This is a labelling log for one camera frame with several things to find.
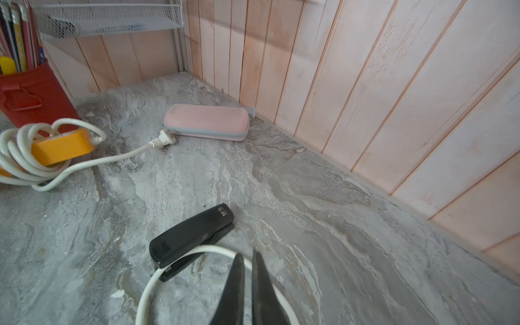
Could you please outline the yellow power strip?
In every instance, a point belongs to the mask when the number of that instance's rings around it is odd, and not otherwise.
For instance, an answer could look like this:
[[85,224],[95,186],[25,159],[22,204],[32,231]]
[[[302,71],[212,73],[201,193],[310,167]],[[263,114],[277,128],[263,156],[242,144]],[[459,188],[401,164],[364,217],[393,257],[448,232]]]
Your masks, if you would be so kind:
[[7,156],[1,162],[1,176],[13,177],[13,171],[33,169],[49,171],[61,163],[91,153],[96,145],[86,128],[55,136],[30,135],[21,129],[9,129],[1,134],[2,148]]

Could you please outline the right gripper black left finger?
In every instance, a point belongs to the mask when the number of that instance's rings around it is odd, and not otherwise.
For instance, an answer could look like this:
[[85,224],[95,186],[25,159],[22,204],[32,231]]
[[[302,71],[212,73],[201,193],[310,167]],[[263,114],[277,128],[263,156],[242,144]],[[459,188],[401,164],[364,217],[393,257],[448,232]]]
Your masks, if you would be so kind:
[[242,254],[234,257],[226,285],[210,325],[242,325],[245,308],[245,262]]

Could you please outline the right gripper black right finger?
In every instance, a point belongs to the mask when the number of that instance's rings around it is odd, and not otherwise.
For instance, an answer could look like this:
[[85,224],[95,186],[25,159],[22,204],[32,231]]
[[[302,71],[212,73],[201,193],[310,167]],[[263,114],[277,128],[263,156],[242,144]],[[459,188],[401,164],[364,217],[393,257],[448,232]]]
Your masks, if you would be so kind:
[[278,301],[262,254],[256,249],[253,250],[252,267],[253,324],[289,325],[290,322]]

